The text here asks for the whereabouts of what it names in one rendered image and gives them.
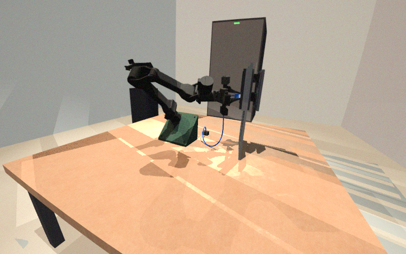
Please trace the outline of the blue cable plug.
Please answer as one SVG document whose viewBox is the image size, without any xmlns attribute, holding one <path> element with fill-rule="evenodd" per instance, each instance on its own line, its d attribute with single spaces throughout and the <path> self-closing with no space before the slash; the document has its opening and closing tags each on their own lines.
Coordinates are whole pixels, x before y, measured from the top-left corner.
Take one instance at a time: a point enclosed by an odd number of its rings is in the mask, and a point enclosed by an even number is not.
<svg viewBox="0 0 406 254">
<path fill-rule="evenodd" d="M 235 96 L 235 98 L 240 98 L 240 94 L 237 94 L 237 93 L 235 93 L 235 95 L 231 95 L 231 96 Z M 206 131 L 206 127 L 204 127 L 205 128 L 205 131 Z M 204 128 L 203 128 L 203 132 L 204 132 Z M 224 115 L 223 115 L 223 129 L 222 129 L 222 135 L 221 135 L 221 138 L 222 138 L 222 136 L 223 136 L 223 131 L 224 131 Z M 220 140 L 221 140 L 221 138 L 220 138 Z M 219 142 L 220 142 L 220 140 L 219 140 Z M 204 138 L 203 138 L 203 141 L 204 141 Z M 218 142 L 218 143 L 219 143 Z M 206 142 L 204 141 L 204 143 L 206 144 Z M 218 144 L 217 143 L 217 144 Z M 215 144 L 215 145 L 213 145 L 213 146 L 216 146 L 217 144 Z M 208 144 L 206 144 L 206 145 L 208 145 Z M 208 145 L 208 146 L 210 146 L 210 147 L 213 147 L 213 146 L 211 146 L 211 145 Z"/>
</svg>

